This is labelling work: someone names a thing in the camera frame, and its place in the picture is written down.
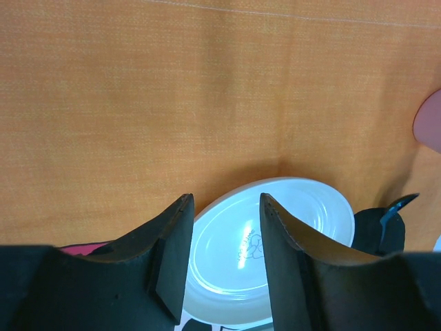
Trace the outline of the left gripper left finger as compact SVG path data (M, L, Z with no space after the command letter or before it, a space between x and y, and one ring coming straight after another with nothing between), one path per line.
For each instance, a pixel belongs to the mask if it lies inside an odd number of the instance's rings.
M184 194L158 216L87 255L65 258L56 324L178 324L194 224Z

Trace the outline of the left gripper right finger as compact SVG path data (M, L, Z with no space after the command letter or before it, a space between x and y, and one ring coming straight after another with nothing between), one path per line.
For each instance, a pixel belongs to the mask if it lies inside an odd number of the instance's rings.
M358 275L378 257L323 235L268 193L260 228L275 330L385 330L374 282Z

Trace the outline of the cream round plate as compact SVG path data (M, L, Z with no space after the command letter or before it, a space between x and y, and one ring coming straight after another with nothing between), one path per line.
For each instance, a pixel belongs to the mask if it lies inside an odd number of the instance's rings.
M243 185L195 218L183 312L214 329L246 330L272 323L260 195L273 196L290 214L343 245L355 232L352 208L335 188L298 177Z

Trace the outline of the blue metallic spoon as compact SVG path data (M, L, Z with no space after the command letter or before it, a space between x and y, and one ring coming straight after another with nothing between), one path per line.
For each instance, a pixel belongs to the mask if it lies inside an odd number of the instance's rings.
M380 225L382 226L382 234L380 238L380 244L378 246L377 253L385 254L385 251L383 250L384 246L384 236L387 229L388 222L395 217L398 212L403 209L407 204L409 204L411 201L416 199L420 194L419 193L412 193L405 195L403 197L400 197L399 199L396 199L390 205L387 207L386 212L380 219Z

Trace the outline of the orange cartoon mouse towel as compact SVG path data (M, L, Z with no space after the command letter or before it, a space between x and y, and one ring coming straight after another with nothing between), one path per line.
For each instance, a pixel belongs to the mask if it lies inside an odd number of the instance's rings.
M305 177L355 211L416 194L440 236L439 1L2 1L1 243L115 239L176 198Z

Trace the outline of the pink plastic cup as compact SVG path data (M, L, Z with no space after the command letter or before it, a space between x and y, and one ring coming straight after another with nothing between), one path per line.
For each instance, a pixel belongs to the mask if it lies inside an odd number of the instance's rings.
M419 143L441 152L441 91L436 90L419 107L414 122L413 135Z

